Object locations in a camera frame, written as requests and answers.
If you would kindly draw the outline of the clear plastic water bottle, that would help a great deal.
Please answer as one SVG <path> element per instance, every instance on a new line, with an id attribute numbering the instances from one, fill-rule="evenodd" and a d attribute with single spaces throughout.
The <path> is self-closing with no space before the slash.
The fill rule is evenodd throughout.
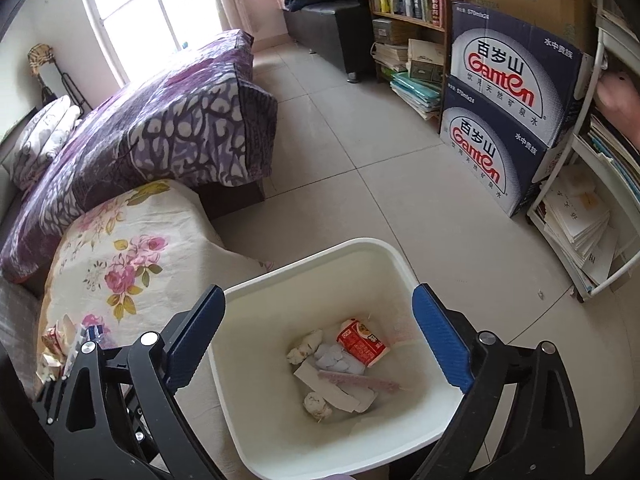
<path id="1" fill-rule="evenodd" d="M 73 352 L 79 352 L 86 342 L 93 342 L 103 350 L 117 347 L 111 331 L 104 324 L 90 324 L 88 326 L 79 324 L 73 342 Z"/>

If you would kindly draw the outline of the white floral paper cup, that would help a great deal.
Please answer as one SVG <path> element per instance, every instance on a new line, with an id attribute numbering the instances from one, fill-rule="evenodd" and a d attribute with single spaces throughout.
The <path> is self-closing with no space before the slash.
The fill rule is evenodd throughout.
<path id="1" fill-rule="evenodd" d="M 48 326 L 40 335 L 42 349 L 39 353 L 37 375 L 42 382 L 62 375 L 75 336 L 76 325 L 67 314 Z"/>

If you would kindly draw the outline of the blue-white paper ball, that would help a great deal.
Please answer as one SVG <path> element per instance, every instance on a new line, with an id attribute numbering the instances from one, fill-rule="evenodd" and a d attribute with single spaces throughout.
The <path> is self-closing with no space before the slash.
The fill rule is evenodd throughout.
<path id="1" fill-rule="evenodd" d="M 363 375 L 366 366 L 360 362 L 340 344 L 320 344 L 314 352 L 314 362 L 320 370 L 331 372 Z"/>

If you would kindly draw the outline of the white tissue wad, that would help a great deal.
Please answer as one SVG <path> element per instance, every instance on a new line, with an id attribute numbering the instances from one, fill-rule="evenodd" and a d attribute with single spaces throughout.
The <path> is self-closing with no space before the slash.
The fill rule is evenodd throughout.
<path id="1" fill-rule="evenodd" d="M 294 366 L 302 364 L 308 356 L 312 356 L 314 352 L 318 350 L 322 342 L 323 330 L 313 330 L 306 336 L 303 336 L 299 343 L 286 355 L 288 364 Z"/>

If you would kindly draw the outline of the white plastic trash bin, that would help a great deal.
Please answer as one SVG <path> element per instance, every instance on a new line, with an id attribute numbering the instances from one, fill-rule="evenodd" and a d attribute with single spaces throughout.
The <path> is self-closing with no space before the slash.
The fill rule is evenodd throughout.
<path id="1" fill-rule="evenodd" d="M 462 395 L 416 325 L 417 284 L 395 248 L 356 238 L 226 291 L 209 359 L 252 474 L 358 474 L 442 435 Z"/>

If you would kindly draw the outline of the floral cream bed sheet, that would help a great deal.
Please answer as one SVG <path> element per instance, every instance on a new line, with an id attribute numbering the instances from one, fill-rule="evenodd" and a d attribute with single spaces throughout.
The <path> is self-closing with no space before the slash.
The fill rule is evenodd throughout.
<path id="1" fill-rule="evenodd" d="M 220 287 L 226 299 L 231 286 L 264 272 L 259 261 L 224 248 L 191 190 L 158 180 L 94 207 L 66 230 L 44 286 L 40 330 L 67 314 L 76 330 L 104 324 L 116 348 L 129 351 L 143 334 L 161 333 L 176 314 L 191 310 L 210 286 Z M 94 347 L 86 342 L 79 352 L 70 350 L 60 377 L 70 377 L 78 354 Z M 232 445 L 206 353 L 175 401 L 221 479 L 245 479 L 248 470 Z M 129 411 L 150 432 L 134 386 L 122 386 L 128 389 Z"/>

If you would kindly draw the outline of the grey checked cushion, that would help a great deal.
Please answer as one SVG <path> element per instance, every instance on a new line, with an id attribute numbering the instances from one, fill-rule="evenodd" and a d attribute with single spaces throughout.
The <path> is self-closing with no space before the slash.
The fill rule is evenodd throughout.
<path id="1" fill-rule="evenodd" d="M 40 386 L 37 378 L 39 301 L 23 286 L 0 278 L 1 342 L 9 353 L 29 399 Z"/>

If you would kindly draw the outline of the small white tissue ball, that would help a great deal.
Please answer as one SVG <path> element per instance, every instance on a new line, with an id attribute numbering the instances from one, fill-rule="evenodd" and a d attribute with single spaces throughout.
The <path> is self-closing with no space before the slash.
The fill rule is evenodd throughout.
<path id="1" fill-rule="evenodd" d="M 303 400 L 303 407 L 317 422 L 322 422 L 322 420 L 329 418 L 333 414 L 329 403 L 314 391 L 306 394 Z"/>

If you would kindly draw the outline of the lower Ganten cardboard box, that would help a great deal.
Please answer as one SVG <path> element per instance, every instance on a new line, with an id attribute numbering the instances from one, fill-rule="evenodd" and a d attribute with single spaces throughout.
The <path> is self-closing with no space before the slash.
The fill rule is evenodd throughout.
<path id="1" fill-rule="evenodd" d="M 551 147 L 469 86 L 448 77 L 440 138 L 512 217 L 538 195 L 567 144 Z"/>

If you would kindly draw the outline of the ganten cardboard box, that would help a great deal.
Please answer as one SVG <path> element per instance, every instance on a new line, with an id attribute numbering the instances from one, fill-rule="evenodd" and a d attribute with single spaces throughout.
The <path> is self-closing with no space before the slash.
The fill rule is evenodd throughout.
<path id="1" fill-rule="evenodd" d="M 450 75 L 548 148 L 576 122 L 593 57 L 511 15 L 455 2 Z"/>
<path id="2" fill-rule="evenodd" d="M 469 86 L 448 77 L 440 138 L 512 217 L 538 195 L 567 144 L 551 147 Z"/>

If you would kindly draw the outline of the dark bed headboard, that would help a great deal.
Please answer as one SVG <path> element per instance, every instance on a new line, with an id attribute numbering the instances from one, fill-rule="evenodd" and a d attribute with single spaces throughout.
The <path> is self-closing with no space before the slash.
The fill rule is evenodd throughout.
<path id="1" fill-rule="evenodd" d="M 6 133 L 6 137 L 1 142 L 1 181 L 0 181 L 0 217 L 4 219 L 15 196 L 17 187 L 12 183 L 9 176 L 9 162 L 13 155 L 15 145 L 21 136 L 24 128 L 35 116 L 38 110 L 34 107 L 30 110 L 14 127 Z"/>

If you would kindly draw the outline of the purple patterned quilt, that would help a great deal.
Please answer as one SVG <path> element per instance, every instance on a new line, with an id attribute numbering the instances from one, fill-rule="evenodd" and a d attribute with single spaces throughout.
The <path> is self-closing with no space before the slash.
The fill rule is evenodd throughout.
<path id="1" fill-rule="evenodd" d="M 145 183 L 236 188 L 270 176 L 278 101 L 254 83 L 253 44 L 248 32 L 226 30 L 104 101 L 43 169 L 28 174 L 14 162 L 26 190 L 1 241 L 2 276 L 28 281 L 77 218 Z"/>

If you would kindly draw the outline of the black coat rack stand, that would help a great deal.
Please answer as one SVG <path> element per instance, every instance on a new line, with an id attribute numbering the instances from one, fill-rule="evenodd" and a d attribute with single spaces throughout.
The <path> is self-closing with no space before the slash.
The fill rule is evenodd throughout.
<path id="1" fill-rule="evenodd" d="M 80 108 L 81 116 L 92 111 L 92 106 L 79 90 L 69 73 L 58 65 L 54 50 L 47 44 L 36 44 L 27 53 L 32 76 L 40 87 L 42 105 L 47 105 L 62 96 Z"/>

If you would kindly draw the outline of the wooden bookshelf with books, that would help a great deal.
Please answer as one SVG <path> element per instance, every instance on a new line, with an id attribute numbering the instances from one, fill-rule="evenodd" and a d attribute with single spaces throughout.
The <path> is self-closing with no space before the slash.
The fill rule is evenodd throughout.
<path id="1" fill-rule="evenodd" d="M 451 0 L 369 0 L 376 79 L 422 119 L 442 114 Z"/>

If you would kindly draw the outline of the dark storage bench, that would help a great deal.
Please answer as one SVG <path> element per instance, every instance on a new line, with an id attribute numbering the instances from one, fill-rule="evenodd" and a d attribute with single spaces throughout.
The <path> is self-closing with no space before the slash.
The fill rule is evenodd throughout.
<path id="1" fill-rule="evenodd" d="M 288 36 L 341 70 L 349 82 L 374 72 L 374 35 L 369 8 L 357 1 L 310 4 L 283 10 Z"/>

